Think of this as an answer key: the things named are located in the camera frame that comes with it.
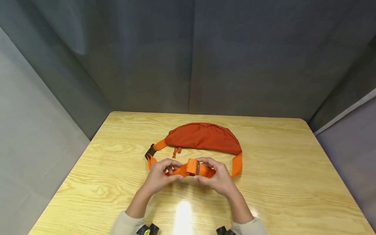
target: waist bag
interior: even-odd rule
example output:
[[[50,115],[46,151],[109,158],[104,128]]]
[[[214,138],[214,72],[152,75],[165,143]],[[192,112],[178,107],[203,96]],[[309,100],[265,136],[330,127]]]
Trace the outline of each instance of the waist bag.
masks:
[[[182,148],[215,150],[235,155],[232,159],[232,175],[236,177],[241,173],[243,167],[242,150],[239,141],[227,128],[211,123],[188,123],[170,131],[166,138],[156,144],[152,144],[146,152],[145,158],[148,161],[149,169],[157,163],[154,158],[156,151],[161,150],[167,145],[175,147],[173,158],[176,153],[180,153]],[[208,178],[215,175],[215,170],[203,165],[196,159],[189,159],[188,163],[183,164],[172,174],[165,173],[166,176],[180,174],[187,176],[205,176]]]

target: person's right hand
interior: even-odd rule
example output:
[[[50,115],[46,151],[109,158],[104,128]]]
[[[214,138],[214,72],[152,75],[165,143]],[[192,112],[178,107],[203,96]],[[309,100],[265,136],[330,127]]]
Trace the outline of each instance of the person's right hand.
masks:
[[[234,190],[237,191],[225,164],[217,162],[212,158],[196,158],[196,160],[203,162],[207,167],[214,168],[216,171],[212,178],[194,176],[193,178],[200,184],[213,188],[217,193],[224,195],[225,197],[229,197]]]

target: sleeve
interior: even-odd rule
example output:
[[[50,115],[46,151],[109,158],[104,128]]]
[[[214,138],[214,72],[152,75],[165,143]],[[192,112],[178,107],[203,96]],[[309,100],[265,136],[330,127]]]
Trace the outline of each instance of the sleeve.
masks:
[[[232,222],[231,230],[236,235],[267,235],[261,220],[256,217],[245,224]]]
[[[144,218],[131,218],[125,213],[120,212],[117,217],[110,235],[136,235],[137,231],[145,224]]]

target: table top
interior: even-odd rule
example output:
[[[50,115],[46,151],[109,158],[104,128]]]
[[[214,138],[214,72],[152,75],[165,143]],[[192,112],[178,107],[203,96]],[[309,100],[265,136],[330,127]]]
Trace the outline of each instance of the table top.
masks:
[[[149,169],[152,143],[190,122],[227,127],[243,149],[235,184],[268,234],[374,234],[307,123],[295,118],[112,112],[31,230],[31,235],[108,234]],[[158,151],[171,157],[173,147]],[[176,160],[212,157],[231,172],[233,155],[183,149]],[[161,235],[215,235],[231,225],[226,199],[191,177],[154,195],[146,212]]]

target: gray curtain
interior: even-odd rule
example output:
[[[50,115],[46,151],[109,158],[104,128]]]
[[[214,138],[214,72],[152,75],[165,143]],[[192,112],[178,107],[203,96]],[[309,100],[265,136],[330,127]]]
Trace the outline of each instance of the gray curtain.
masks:
[[[376,34],[373,0],[196,1],[190,112],[310,120]]]
[[[188,112],[192,1],[33,2],[114,109]]]
[[[89,138],[112,110],[318,129],[333,116],[319,108],[376,34],[375,10],[373,0],[0,0],[0,25]]]
[[[309,121],[319,134],[376,96],[376,37],[359,55]]]

